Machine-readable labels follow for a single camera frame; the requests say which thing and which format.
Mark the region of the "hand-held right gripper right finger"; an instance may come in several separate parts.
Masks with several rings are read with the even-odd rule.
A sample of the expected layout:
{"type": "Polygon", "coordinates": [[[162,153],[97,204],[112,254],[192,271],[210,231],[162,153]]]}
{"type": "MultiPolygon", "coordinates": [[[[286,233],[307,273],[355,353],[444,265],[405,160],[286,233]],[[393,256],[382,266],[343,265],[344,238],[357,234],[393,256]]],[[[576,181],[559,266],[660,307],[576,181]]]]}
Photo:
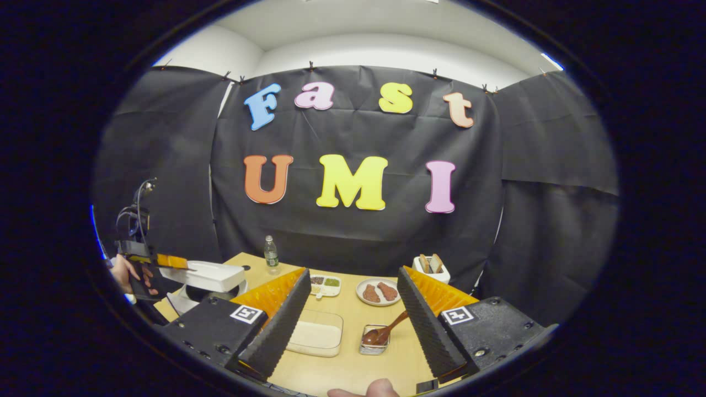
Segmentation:
{"type": "Polygon", "coordinates": [[[398,292],[441,383],[494,369],[540,347],[557,328],[543,327],[501,297],[477,300],[406,266],[398,292]]]}

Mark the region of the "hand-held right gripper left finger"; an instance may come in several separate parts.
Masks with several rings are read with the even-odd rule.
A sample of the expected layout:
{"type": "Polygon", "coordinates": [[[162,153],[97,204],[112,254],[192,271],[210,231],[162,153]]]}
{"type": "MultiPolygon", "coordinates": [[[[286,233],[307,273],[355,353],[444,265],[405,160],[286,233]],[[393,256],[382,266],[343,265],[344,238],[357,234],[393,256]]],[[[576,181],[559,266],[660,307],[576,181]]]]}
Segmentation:
{"type": "Polygon", "coordinates": [[[265,381],[274,372],[311,292],[300,268],[231,300],[206,297],[161,329],[205,362],[265,381]]]}

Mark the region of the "brown wooden spoon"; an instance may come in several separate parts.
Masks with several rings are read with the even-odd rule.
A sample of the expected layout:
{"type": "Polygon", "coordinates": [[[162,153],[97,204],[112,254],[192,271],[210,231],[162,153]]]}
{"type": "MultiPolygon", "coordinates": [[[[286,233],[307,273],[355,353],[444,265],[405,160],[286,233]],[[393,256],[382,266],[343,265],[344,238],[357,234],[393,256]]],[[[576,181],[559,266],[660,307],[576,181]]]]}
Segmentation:
{"type": "Polygon", "coordinates": [[[404,319],[408,318],[408,312],[404,311],[403,313],[399,314],[399,316],[396,318],[394,322],[392,322],[390,325],[385,326],[380,329],[372,329],[369,332],[366,332],[363,337],[361,337],[361,343],[363,345],[384,345],[386,342],[388,342],[390,333],[396,327],[399,323],[401,323],[404,319]]]}

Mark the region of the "white rice cooker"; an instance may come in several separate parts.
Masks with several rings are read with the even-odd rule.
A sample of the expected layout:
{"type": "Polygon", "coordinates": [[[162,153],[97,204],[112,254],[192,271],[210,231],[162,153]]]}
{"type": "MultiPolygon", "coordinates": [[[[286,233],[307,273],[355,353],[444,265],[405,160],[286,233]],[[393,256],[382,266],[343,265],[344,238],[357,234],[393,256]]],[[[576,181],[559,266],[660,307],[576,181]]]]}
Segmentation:
{"type": "Polygon", "coordinates": [[[187,270],[161,268],[163,277],[183,285],[178,291],[167,294],[179,315],[194,308],[205,297],[232,299],[249,290],[245,269],[240,266],[195,260],[187,261],[187,266],[187,270]]]}

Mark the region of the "white toaster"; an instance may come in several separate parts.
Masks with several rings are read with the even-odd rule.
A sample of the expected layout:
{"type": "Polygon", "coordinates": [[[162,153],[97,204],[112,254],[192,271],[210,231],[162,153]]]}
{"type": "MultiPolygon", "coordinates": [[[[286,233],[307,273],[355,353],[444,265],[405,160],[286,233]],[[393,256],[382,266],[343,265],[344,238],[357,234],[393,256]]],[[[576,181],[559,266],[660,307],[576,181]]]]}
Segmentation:
{"type": "Polygon", "coordinates": [[[444,284],[449,284],[451,281],[451,275],[448,273],[448,269],[443,263],[441,263],[439,269],[440,273],[425,273],[424,267],[422,266],[421,257],[417,256],[413,259],[413,269],[419,271],[420,273],[426,274],[429,277],[433,277],[437,281],[444,282],[444,284]]]}

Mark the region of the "white divided bean dish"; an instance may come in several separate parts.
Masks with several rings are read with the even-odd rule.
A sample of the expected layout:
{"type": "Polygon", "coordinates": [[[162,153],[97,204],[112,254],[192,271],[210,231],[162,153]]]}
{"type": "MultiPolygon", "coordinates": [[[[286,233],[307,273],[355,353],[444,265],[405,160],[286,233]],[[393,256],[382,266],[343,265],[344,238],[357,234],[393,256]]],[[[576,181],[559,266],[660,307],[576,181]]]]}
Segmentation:
{"type": "Polygon", "coordinates": [[[310,275],[311,292],[313,296],[335,297],[340,294],[342,281],[339,277],[326,275],[310,275]]]}

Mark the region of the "white round plate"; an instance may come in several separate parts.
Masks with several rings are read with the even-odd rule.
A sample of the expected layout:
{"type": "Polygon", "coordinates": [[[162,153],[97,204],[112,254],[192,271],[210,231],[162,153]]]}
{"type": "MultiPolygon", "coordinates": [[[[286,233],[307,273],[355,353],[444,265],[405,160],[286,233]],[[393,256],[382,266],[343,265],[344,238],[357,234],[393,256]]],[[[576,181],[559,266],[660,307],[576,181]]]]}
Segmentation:
{"type": "Polygon", "coordinates": [[[361,281],[358,286],[356,286],[355,291],[356,295],[358,296],[358,299],[360,299],[363,303],[376,307],[386,307],[394,305],[396,304],[396,302],[401,300],[401,296],[398,291],[398,283],[385,277],[368,277],[367,279],[361,281]],[[391,297],[391,299],[387,299],[386,295],[383,293],[383,291],[381,291],[380,287],[378,286],[380,283],[387,286],[388,289],[393,289],[397,293],[396,296],[391,297]],[[368,286],[373,287],[373,291],[377,294],[379,298],[378,301],[373,301],[366,298],[366,291],[368,291],[368,286]]]}

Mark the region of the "clear water bottle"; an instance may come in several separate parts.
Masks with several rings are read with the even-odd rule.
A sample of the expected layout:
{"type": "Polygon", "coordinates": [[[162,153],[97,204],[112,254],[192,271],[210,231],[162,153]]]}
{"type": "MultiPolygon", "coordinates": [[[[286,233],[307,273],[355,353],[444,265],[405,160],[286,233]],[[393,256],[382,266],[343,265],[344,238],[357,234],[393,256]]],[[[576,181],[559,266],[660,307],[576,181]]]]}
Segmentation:
{"type": "Polygon", "coordinates": [[[265,237],[263,256],[266,261],[268,273],[271,275],[278,275],[280,273],[279,254],[274,239],[271,235],[267,235],[265,237]]]}

